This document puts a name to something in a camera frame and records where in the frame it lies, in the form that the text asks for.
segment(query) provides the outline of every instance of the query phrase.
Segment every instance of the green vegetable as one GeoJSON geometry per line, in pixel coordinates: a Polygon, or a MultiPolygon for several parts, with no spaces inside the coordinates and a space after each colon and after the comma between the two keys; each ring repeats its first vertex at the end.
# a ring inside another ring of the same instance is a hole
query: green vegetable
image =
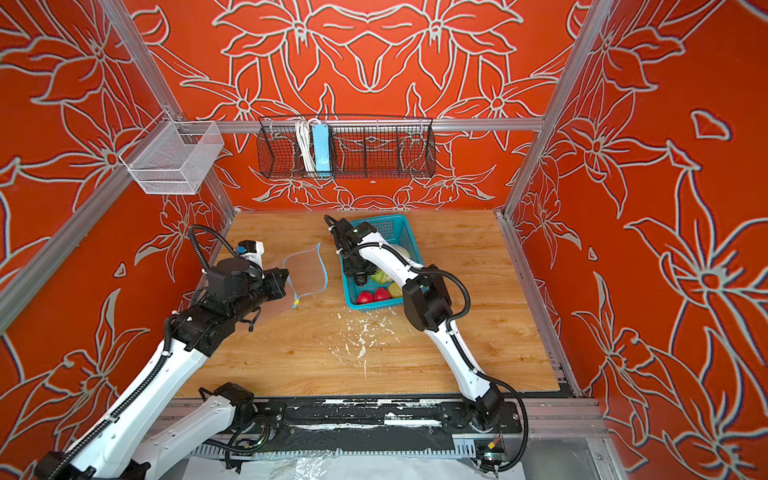
{"type": "MultiPolygon", "coordinates": [[[[411,259],[411,254],[408,253],[408,249],[406,249],[405,247],[401,247],[400,245],[395,245],[394,243],[392,243],[391,245],[392,245],[392,248],[394,248],[400,253],[400,255],[403,255],[405,258],[409,260],[411,259]]],[[[387,283],[392,281],[392,278],[386,273],[384,273],[382,269],[377,268],[376,273],[371,275],[371,280],[373,280],[376,283],[381,283],[382,285],[386,285],[387,283]]]]}
{"type": "Polygon", "coordinates": [[[392,284],[387,287],[387,290],[389,290],[389,295],[392,295],[392,298],[402,297],[402,288],[395,282],[392,282],[392,284]]]}

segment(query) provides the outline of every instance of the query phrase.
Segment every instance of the red wall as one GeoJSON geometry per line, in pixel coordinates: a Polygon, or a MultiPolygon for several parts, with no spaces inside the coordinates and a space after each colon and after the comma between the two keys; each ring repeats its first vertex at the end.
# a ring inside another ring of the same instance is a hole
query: red wall
{"type": "MultiPolygon", "coordinates": [[[[2,288],[160,108],[95,0],[3,2],[0,91],[2,288]]],[[[193,222],[223,226],[205,187],[162,197],[132,184],[0,336],[0,478],[66,449],[149,359],[200,279],[193,222]]]]}
{"type": "Polygon", "coordinates": [[[620,0],[515,211],[632,478],[768,471],[766,44],[765,2],[620,0]]]}
{"type": "MultiPolygon", "coordinates": [[[[545,111],[586,0],[189,2],[126,5],[189,118],[313,112],[432,118],[545,111]]],[[[438,176],[267,180],[253,136],[217,173],[243,209],[493,208],[533,133],[439,136],[438,176]]]]}

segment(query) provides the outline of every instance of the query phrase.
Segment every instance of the white mesh basket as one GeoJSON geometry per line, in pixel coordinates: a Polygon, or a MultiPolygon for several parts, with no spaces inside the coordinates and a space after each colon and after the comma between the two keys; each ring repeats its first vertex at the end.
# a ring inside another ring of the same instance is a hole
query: white mesh basket
{"type": "Polygon", "coordinates": [[[224,146],[216,122],[196,144],[185,143],[171,122],[158,128],[157,136],[126,164],[128,171],[147,194],[196,194],[224,146]]]}

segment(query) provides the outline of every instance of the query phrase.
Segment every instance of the wood grain surface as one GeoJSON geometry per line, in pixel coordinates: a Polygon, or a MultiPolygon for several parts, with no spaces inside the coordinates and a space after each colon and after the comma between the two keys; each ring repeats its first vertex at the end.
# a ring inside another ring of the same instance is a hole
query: wood grain surface
{"type": "MultiPolygon", "coordinates": [[[[263,241],[265,267],[280,265],[291,253],[321,243],[328,287],[302,298],[296,309],[269,318],[265,314],[252,333],[239,323],[177,397],[195,397],[199,387],[212,390],[225,382],[235,382],[257,396],[458,391],[445,360],[427,335],[411,326],[402,305],[370,314],[346,306],[339,258],[324,214],[237,214],[227,239],[232,244],[263,241]]],[[[331,215],[353,219],[377,213],[331,215]]],[[[482,368],[522,391],[557,390],[494,214],[430,210],[405,215],[425,263],[454,273],[467,286],[472,309],[457,325],[482,368]]],[[[228,255],[223,249],[220,258],[228,255]]],[[[446,283],[458,311],[462,296],[446,283]]]]}

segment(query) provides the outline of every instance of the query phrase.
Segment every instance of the red fruit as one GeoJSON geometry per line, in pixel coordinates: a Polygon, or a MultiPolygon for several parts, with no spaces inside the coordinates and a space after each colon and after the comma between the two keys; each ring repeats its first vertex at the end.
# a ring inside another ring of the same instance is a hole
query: red fruit
{"type": "Polygon", "coordinates": [[[371,303],[373,301],[373,293],[360,292],[355,300],[355,305],[363,305],[364,303],[371,303]]]}
{"type": "Polygon", "coordinates": [[[373,299],[376,302],[382,302],[384,300],[389,300],[392,298],[392,295],[389,293],[389,290],[386,288],[377,288],[376,293],[373,294],[373,299]]]}

